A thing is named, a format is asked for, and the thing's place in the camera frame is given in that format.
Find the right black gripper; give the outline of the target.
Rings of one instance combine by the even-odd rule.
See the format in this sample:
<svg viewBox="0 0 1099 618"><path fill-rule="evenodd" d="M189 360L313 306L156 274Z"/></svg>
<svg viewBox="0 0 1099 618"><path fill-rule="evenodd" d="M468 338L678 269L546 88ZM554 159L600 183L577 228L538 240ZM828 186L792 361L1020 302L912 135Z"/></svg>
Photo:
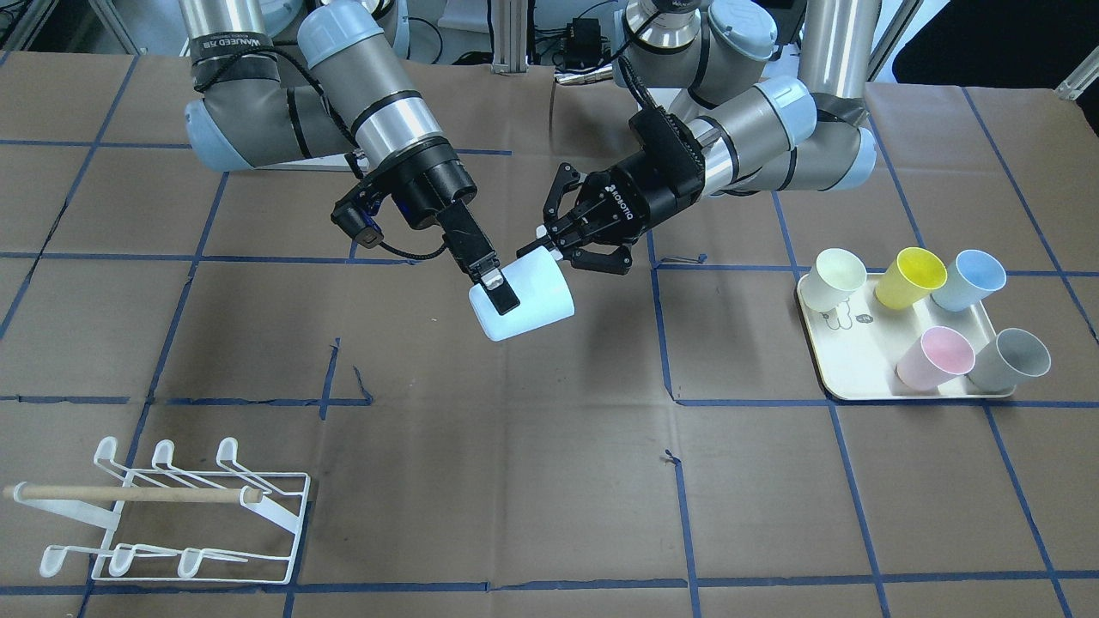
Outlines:
<svg viewBox="0 0 1099 618"><path fill-rule="evenodd" d="M482 293L495 312L503 316L519 306L519 297L468 209L476 194L477 187L449 141L424 137L362 176L360 183L335 203L332 222L354 242L374 247L382 241L382 232L373 216L384 198L392 197L409 227L443 228L443 241L460 271L470 279L482 279Z"/></svg>

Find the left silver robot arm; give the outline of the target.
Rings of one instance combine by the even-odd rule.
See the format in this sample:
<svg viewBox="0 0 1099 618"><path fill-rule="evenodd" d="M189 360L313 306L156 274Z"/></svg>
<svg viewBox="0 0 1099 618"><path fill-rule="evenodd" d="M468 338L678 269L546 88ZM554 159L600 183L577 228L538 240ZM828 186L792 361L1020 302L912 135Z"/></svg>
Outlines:
<svg viewBox="0 0 1099 618"><path fill-rule="evenodd" d="M606 172L562 164L537 238L578 271L623 275L632 246L703 198L844 191L876 163L863 125L878 1L809 1L795 76L762 78L778 27L752 1L629 1L617 82L639 103L640 152Z"/></svg>

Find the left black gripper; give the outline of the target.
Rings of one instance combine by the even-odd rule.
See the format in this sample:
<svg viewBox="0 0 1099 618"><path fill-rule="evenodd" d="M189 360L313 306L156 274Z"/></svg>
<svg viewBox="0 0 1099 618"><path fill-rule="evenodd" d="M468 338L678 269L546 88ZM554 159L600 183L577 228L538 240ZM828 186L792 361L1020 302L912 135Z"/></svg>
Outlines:
<svg viewBox="0 0 1099 618"><path fill-rule="evenodd" d="M663 110L640 110L629 128L641 151L606 172L582 177L571 164L560 164L543 208L544 230L517 250L517 258L545 249L574 269L624 276L639 238L698 200L704 156L690 129ZM588 244L615 250L598 253Z"/></svg>

